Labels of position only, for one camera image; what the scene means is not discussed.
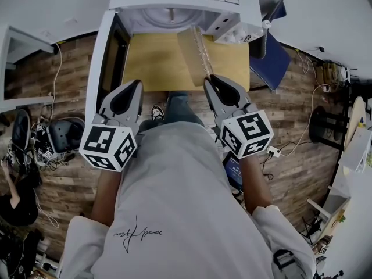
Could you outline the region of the person's white shirt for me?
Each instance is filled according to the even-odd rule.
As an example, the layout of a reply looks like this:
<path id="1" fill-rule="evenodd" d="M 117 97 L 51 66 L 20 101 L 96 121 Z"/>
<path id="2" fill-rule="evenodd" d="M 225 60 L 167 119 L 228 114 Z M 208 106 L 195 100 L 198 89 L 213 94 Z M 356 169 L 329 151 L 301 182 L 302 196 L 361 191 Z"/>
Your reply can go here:
<path id="1" fill-rule="evenodd" d="M 62 279 L 275 279 L 274 254 L 312 279 L 307 242 L 274 204 L 249 214 L 230 190 L 216 144 L 199 124 L 144 132 L 123 176 L 110 227 L 74 217 Z"/>

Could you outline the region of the person's left forearm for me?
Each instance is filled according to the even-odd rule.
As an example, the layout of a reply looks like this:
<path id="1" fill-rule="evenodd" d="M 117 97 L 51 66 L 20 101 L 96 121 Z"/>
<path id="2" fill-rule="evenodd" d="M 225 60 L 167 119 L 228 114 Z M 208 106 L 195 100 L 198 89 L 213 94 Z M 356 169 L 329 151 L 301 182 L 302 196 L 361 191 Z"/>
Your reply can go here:
<path id="1" fill-rule="evenodd" d="M 91 219 L 110 227 L 114 221 L 116 197 L 123 178 L 122 172 L 102 170 L 98 178 Z"/>

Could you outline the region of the white shelf with plant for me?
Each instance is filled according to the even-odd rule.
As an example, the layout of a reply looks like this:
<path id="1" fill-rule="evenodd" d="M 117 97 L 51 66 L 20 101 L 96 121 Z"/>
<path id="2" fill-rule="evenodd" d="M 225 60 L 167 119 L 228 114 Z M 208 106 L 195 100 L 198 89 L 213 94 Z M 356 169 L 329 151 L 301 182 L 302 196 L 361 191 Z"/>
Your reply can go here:
<path id="1" fill-rule="evenodd" d="M 350 200 L 350 196 L 332 186 L 328 186 L 328 197 L 323 206 L 320 206 L 312 199 L 307 198 L 307 203 L 319 212 L 319 216 L 322 219 L 320 225 L 321 230 L 314 240 L 314 243 L 319 242 L 319 240 L 324 236 L 332 236 L 333 231 L 341 222 Z"/>

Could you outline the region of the person's blue jeans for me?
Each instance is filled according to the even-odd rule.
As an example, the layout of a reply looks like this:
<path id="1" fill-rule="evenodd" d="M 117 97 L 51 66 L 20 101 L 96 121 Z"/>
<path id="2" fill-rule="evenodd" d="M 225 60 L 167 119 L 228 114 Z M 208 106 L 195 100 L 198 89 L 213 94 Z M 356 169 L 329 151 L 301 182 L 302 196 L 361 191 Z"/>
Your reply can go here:
<path id="1" fill-rule="evenodd" d="M 164 112 L 164 120 L 143 121 L 139 126 L 139 132 L 150 130 L 157 126 L 176 122 L 196 123 L 204 127 L 202 120 L 192 111 L 189 104 L 189 95 L 186 91 L 171 91 L 168 94 L 166 102 L 166 111 Z"/>

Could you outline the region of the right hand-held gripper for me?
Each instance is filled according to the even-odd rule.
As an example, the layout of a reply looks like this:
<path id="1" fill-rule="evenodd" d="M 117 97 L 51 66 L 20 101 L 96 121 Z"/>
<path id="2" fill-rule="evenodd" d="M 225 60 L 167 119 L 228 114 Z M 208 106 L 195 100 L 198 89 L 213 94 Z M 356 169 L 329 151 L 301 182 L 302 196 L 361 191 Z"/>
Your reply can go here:
<path id="1" fill-rule="evenodd" d="M 221 142 L 239 159 L 265 151 L 274 137 L 263 110 L 251 102 L 246 89 L 227 77 L 211 74 L 203 85 L 215 114 Z M 224 109 L 224 106 L 235 106 Z"/>

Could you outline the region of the white cabinet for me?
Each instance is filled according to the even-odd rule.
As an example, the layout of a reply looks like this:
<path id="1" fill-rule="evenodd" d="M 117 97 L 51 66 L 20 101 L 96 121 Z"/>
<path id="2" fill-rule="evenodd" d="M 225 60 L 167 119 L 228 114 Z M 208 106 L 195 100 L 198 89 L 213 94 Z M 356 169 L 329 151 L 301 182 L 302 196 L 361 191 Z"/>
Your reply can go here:
<path id="1" fill-rule="evenodd" d="M 339 163 L 351 171 L 362 173 L 367 163 L 367 154 L 372 143 L 372 131 L 358 127 Z"/>

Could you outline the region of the blue chair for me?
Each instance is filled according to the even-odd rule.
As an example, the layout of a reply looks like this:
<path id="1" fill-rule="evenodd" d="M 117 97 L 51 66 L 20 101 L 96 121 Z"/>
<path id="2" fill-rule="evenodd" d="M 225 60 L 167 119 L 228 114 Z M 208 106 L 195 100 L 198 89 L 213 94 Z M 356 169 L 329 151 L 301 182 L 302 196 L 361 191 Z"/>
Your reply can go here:
<path id="1" fill-rule="evenodd" d="M 284 0 L 278 0 L 263 17 L 263 20 L 283 18 L 287 15 Z M 249 67 L 265 83 L 254 91 L 269 88 L 276 90 L 282 81 L 291 58 L 283 46 L 271 35 L 270 29 L 249 43 Z"/>

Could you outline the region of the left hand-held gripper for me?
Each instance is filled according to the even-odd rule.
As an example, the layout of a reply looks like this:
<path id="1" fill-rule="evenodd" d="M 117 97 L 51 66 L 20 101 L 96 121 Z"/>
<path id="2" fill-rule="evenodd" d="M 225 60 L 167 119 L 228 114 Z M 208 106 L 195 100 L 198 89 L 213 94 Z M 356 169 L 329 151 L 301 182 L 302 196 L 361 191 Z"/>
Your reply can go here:
<path id="1" fill-rule="evenodd" d="M 142 113 L 143 93 L 141 80 L 122 84 L 105 97 L 100 114 L 85 125 L 79 153 L 92 167 L 123 171 L 137 149 L 138 126 L 127 126 Z"/>

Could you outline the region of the person's shoe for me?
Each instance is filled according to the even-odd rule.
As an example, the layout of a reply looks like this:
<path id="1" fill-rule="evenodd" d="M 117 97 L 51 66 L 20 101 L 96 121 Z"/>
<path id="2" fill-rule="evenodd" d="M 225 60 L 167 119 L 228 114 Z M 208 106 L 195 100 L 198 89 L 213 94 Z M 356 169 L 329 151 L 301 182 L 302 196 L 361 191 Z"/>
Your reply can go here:
<path id="1" fill-rule="evenodd" d="M 164 111 L 158 105 L 153 105 L 151 109 L 151 118 L 153 121 L 164 120 Z"/>

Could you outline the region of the black tablet with blue screen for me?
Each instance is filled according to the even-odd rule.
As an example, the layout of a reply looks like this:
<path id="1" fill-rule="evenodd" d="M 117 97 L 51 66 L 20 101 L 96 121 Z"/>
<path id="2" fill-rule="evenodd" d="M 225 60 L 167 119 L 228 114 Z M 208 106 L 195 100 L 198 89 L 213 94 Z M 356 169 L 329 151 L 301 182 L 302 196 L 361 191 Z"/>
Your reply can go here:
<path id="1" fill-rule="evenodd" d="M 238 158 L 229 151 L 223 160 L 223 166 L 228 178 L 229 184 L 240 191 L 242 189 L 242 176 Z"/>

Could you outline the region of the round light wooden table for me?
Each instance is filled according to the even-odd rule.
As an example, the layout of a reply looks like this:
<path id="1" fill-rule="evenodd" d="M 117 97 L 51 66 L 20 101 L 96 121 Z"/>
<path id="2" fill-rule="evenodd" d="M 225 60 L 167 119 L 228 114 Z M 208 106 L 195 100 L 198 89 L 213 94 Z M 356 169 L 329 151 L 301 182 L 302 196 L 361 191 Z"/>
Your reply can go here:
<path id="1" fill-rule="evenodd" d="M 327 112 L 322 106 L 312 111 L 309 124 L 309 137 L 312 142 L 328 145 L 344 151 L 354 136 L 356 129 L 366 122 L 366 104 L 362 97 L 357 97 L 351 113 L 336 115 Z"/>

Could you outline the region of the person's right forearm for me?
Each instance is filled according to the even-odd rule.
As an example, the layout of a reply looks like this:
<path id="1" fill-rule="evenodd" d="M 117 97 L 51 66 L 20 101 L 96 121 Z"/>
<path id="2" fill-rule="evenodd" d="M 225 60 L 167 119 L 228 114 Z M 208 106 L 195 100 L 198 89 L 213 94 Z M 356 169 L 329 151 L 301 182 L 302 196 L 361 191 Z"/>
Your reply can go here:
<path id="1" fill-rule="evenodd" d="M 249 214 L 253 214 L 258 207 L 267 207 L 273 204 L 273 199 L 260 169 L 259 159 L 256 155 L 239 160 L 242 177 L 242 190 L 244 202 Z"/>

